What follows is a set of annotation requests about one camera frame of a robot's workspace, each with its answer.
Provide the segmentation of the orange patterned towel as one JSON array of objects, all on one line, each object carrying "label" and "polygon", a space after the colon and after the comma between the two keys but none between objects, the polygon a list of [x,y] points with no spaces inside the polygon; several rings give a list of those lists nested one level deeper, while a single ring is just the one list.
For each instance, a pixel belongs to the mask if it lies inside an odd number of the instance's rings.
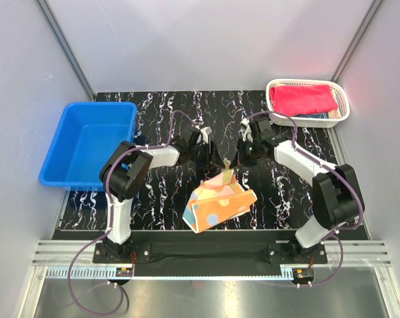
[{"label": "orange patterned towel", "polygon": [[257,201],[255,192],[245,190],[230,169],[230,161],[217,176],[201,182],[189,196],[183,221],[196,234],[209,230],[250,210]]}]

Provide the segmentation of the pink towel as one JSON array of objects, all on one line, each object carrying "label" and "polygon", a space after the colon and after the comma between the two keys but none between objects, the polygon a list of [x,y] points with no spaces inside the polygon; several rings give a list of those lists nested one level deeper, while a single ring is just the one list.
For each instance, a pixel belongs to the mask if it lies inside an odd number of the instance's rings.
[{"label": "pink towel", "polygon": [[270,99],[276,112],[290,117],[338,108],[329,85],[278,85],[270,88]]}]

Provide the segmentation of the teal beige Doraemon towel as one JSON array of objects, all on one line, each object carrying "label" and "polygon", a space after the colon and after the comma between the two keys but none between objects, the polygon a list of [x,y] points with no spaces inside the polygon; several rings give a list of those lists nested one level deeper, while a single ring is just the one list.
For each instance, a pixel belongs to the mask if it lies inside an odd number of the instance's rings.
[{"label": "teal beige Doraemon towel", "polygon": [[326,113],[315,113],[315,114],[306,114],[306,115],[297,115],[300,118],[312,118],[312,119],[339,119],[341,118],[340,111],[335,109]]}]

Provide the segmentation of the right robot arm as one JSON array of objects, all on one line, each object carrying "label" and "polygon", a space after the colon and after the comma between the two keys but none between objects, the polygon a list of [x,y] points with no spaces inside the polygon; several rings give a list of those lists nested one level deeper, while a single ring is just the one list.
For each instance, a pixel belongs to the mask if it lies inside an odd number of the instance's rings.
[{"label": "right robot arm", "polygon": [[282,245],[282,257],[304,262],[331,234],[361,224],[365,206],[353,167],[330,164],[306,151],[293,137],[277,134],[265,113],[246,117],[240,124],[244,132],[231,168],[250,168],[267,158],[289,168],[312,187],[313,214]]}]

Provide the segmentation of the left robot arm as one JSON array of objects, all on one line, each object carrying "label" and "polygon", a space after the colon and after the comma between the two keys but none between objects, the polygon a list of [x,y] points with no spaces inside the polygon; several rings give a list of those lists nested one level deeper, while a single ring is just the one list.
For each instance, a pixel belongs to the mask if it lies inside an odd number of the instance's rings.
[{"label": "left robot arm", "polygon": [[211,133],[210,127],[187,127],[167,144],[137,146],[123,141],[118,145],[99,174],[107,198],[107,227],[96,242],[94,263],[135,260],[130,228],[132,202],[150,170],[187,162],[206,171],[224,168]]}]

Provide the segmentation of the white perforated basket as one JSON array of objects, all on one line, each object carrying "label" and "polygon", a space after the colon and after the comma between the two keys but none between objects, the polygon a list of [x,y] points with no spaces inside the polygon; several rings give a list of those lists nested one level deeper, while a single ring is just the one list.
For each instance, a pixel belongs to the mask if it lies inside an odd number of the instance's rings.
[{"label": "white perforated basket", "polygon": [[270,118],[280,126],[331,128],[350,115],[350,104],[337,83],[311,79],[273,79],[266,86]]}]

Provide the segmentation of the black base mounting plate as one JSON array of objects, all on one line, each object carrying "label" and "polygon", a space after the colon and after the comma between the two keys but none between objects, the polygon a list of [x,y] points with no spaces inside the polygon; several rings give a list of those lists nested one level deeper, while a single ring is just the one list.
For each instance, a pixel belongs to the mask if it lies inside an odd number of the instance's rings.
[{"label": "black base mounting plate", "polygon": [[147,264],[161,266],[218,266],[258,268],[270,265],[308,266],[327,264],[324,246],[300,261],[286,260],[279,254],[283,244],[294,235],[292,230],[212,230],[195,234],[191,231],[133,231],[134,261],[108,265]]}]

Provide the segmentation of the blue plastic bin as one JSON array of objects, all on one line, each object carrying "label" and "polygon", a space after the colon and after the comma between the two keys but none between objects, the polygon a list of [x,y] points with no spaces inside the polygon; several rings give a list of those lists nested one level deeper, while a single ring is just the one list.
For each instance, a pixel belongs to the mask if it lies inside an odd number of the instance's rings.
[{"label": "blue plastic bin", "polygon": [[137,112],[131,102],[78,102],[66,106],[39,182],[66,191],[103,191],[100,171],[122,141],[133,141]]}]

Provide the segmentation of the aluminium rail profile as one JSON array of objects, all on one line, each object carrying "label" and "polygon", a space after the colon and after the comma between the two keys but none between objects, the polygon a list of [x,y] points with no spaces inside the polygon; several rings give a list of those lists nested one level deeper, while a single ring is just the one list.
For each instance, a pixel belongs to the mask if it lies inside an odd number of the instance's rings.
[{"label": "aluminium rail profile", "polygon": [[[86,240],[42,240],[38,243],[32,259],[33,266],[68,265],[79,250],[88,242]],[[340,247],[335,240],[323,244],[331,266],[340,258]],[[385,245],[380,240],[344,240],[343,265],[347,267],[390,267],[391,262]]]}]

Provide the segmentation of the right aluminium frame post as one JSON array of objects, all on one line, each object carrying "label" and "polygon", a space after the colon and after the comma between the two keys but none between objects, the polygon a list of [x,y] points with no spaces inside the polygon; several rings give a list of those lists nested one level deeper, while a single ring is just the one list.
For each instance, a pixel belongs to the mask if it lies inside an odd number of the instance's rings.
[{"label": "right aluminium frame post", "polygon": [[338,83],[348,67],[351,59],[353,58],[355,52],[357,51],[361,41],[364,39],[368,29],[379,13],[381,7],[385,3],[384,0],[372,0],[370,6],[365,12],[356,32],[354,33],[351,41],[349,42],[342,58],[340,59],[332,77],[331,81]]}]

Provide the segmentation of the aluminium frame post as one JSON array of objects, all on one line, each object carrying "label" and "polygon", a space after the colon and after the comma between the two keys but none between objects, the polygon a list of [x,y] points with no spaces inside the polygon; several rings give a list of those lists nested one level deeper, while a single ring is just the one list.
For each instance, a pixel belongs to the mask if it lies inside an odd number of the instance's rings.
[{"label": "aluminium frame post", "polygon": [[58,43],[58,46],[60,47],[62,53],[65,56],[65,59],[67,60],[70,68],[72,69],[72,72],[74,73],[74,76],[76,77],[77,81],[79,82],[81,88],[83,89],[85,95],[90,101],[95,101],[95,98],[97,94],[93,90],[91,84],[89,83],[88,78],[84,74],[68,40],[66,39],[66,36],[57,20],[55,17],[55,14],[50,7],[48,1],[46,0],[35,0],[35,3],[37,4],[38,8],[40,9],[40,12],[42,13],[42,16],[46,20],[52,34],[54,35],[54,38],[56,39],[56,42]]},{"label": "aluminium frame post", "polygon": [[370,6],[365,12],[356,32],[354,33],[351,41],[349,42],[342,58],[340,59],[332,77],[331,81],[338,83],[348,67],[351,59],[353,58],[355,52],[357,51],[361,41],[364,39],[368,29],[379,13],[381,7],[385,3],[384,0],[372,0]]}]

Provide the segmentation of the left aluminium frame post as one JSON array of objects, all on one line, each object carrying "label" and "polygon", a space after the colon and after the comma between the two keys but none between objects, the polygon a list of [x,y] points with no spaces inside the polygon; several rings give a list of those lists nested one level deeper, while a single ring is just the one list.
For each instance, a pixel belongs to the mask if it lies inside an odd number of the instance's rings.
[{"label": "left aluminium frame post", "polygon": [[65,59],[67,60],[70,68],[72,69],[72,72],[74,73],[74,76],[76,77],[77,81],[79,82],[81,88],[83,89],[85,95],[90,101],[95,101],[95,98],[97,94],[93,90],[91,84],[89,83],[88,78],[84,74],[68,40],[66,39],[66,36],[57,20],[55,17],[55,14],[50,7],[48,1],[46,0],[35,0],[35,3],[37,4],[38,8],[40,9],[40,12],[42,13],[42,16],[46,20],[52,34],[54,35],[54,38],[56,39],[56,42],[58,43],[58,46],[60,47],[62,53],[65,56]]}]

